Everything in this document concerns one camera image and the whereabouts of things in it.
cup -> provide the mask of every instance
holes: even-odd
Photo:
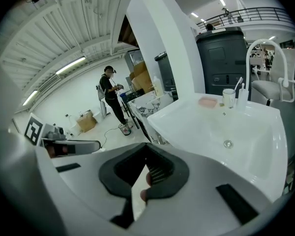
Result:
[[[223,103],[226,107],[232,108],[235,104],[236,91],[234,89],[224,89],[223,90]]]

toothbrush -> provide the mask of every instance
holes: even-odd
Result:
[[[236,91],[237,86],[239,85],[239,83],[242,83],[242,77],[239,78],[239,80],[238,80],[238,82],[237,82],[237,84],[236,84],[236,87],[235,87],[234,91]]]

trash bin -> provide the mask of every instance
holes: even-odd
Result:
[[[118,126],[118,128],[120,129],[120,131],[125,135],[125,136],[128,136],[131,134],[131,129],[129,128],[128,124],[120,124]]]

bottle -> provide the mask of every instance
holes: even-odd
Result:
[[[157,78],[156,76],[154,76],[154,78],[153,78],[153,86],[155,89],[156,96],[160,97],[164,94],[161,80],[159,78]]]
[[[249,95],[249,91],[244,89],[244,86],[245,86],[245,83],[242,83],[241,89],[239,89],[237,106],[236,106],[236,109],[242,112],[244,112],[246,109],[246,104],[247,104],[248,95]]]

ceiling beam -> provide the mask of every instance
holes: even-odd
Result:
[[[5,64],[6,62],[21,65],[22,66],[21,68],[31,70],[31,71],[35,71],[35,72],[38,72],[43,68],[43,66],[31,65],[29,63],[26,63],[25,61],[22,62],[22,61],[19,61],[17,59],[11,59],[11,58],[5,58],[4,61],[3,61],[3,64]]]
[[[29,108],[30,107],[28,106],[28,104],[26,104],[25,106],[21,105],[21,106],[19,106],[18,110],[14,112],[14,114],[17,114],[17,113],[22,112],[22,111],[27,111],[28,112]]]
[[[70,25],[68,24],[67,19],[65,18],[64,14],[63,14],[63,11],[62,11],[62,4],[61,4],[61,2],[60,2],[59,0],[56,0],[56,3],[57,3],[57,7],[58,7],[58,10],[59,10],[59,13],[60,13],[60,15],[61,15],[61,17],[62,17],[62,19],[63,19],[63,21],[64,21],[64,23],[65,23],[65,26],[67,26],[67,28],[68,28],[68,30],[69,30],[69,32],[70,32],[72,38],[74,39],[75,43],[77,44],[77,46],[80,47],[80,43],[79,43],[79,41],[78,41],[78,40],[76,39],[76,37],[74,36],[74,34],[73,34],[72,30],[71,30],[71,27],[70,27]]]
[[[69,3],[76,0],[59,0],[62,4]],[[6,44],[0,51],[0,62],[3,60],[4,56],[6,55],[7,50],[10,46],[13,46],[17,40],[19,39],[20,35],[23,34],[28,28],[31,27],[37,20],[45,16],[46,14],[50,13],[51,11],[57,8],[56,2],[53,0],[46,5],[40,7],[34,13],[32,13],[26,20],[24,20],[17,30],[13,32],[10,38],[7,40]]]
[[[108,41],[110,39],[110,34],[103,36],[103,37],[99,37],[93,40],[90,40],[88,42],[83,43],[81,46],[81,49],[84,49],[86,47],[92,46],[92,45],[97,45],[100,44],[102,42]],[[23,93],[24,95],[27,94],[27,92],[34,86],[34,84],[38,81],[38,79],[43,76],[45,73],[48,73],[49,70],[56,64],[58,64],[60,61],[62,61],[63,59],[69,57],[70,55],[75,54],[78,51],[81,51],[79,46],[76,46],[68,51],[66,51],[65,53],[61,54],[60,56],[58,56],[57,58],[55,58],[53,61],[51,61],[49,64],[47,64],[43,69],[41,69],[34,78],[31,79],[31,81],[26,85],[26,87],[23,89]]]
[[[126,15],[130,1],[131,0],[120,0],[119,2],[118,10],[115,16],[115,22],[111,29],[111,55],[114,53],[115,45],[118,43],[122,22]]]

